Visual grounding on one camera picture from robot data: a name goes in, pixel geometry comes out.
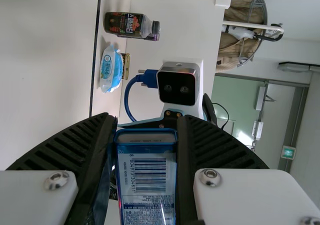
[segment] green door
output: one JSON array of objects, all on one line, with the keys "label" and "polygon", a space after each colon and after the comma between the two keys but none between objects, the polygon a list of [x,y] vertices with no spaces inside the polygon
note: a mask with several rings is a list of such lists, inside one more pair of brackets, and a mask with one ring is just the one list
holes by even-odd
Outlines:
[{"label": "green door", "polygon": [[[239,78],[215,76],[211,101],[222,105],[229,113],[229,133],[244,145],[251,147],[254,137],[252,130],[254,122],[259,118],[255,110],[258,87],[263,87],[262,81],[253,81]],[[218,126],[227,118],[226,112],[214,104],[218,118]]]}]

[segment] bolt head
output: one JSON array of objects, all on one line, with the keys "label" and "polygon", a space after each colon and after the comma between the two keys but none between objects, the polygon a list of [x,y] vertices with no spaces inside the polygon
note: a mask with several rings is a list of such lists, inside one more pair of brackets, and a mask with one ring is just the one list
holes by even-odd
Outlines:
[{"label": "bolt head", "polygon": [[200,181],[210,187],[217,187],[221,183],[221,175],[212,168],[205,168],[199,173]]},{"label": "bolt head", "polygon": [[320,218],[312,217],[312,216],[306,216],[300,222],[300,225],[319,225],[319,224],[320,224]]},{"label": "bolt head", "polygon": [[69,180],[69,174],[66,171],[57,171],[51,174],[44,181],[44,188],[46,190],[53,191],[66,185],[68,180]]}]

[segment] ceiling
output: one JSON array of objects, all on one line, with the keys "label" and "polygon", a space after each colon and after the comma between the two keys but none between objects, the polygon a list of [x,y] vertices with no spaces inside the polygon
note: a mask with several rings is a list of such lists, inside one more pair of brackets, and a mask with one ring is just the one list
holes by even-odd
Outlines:
[{"label": "ceiling", "polygon": [[283,23],[284,38],[320,42],[320,0],[265,0],[268,25]]}]

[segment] blue wet wipes pack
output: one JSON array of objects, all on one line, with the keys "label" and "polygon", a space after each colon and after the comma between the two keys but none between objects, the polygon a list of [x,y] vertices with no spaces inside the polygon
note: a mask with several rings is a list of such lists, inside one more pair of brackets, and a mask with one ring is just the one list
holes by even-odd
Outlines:
[{"label": "blue wet wipes pack", "polygon": [[122,55],[114,46],[108,46],[102,54],[100,63],[99,85],[103,93],[112,92],[119,87],[123,69]]},{"label": "blue wet wipes pack", "polygon": [[174,225],[177,134],[122,129],[114,138],[122,225]]}]

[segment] exit sign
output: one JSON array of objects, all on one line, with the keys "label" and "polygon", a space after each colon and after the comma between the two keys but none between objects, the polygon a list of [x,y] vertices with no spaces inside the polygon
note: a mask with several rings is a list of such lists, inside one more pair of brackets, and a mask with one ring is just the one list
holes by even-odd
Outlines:
[{"label": "exit sign", "polygon": [[296,149],[292,146],[283,146],[281,158],[293,160],[296,155]]}]

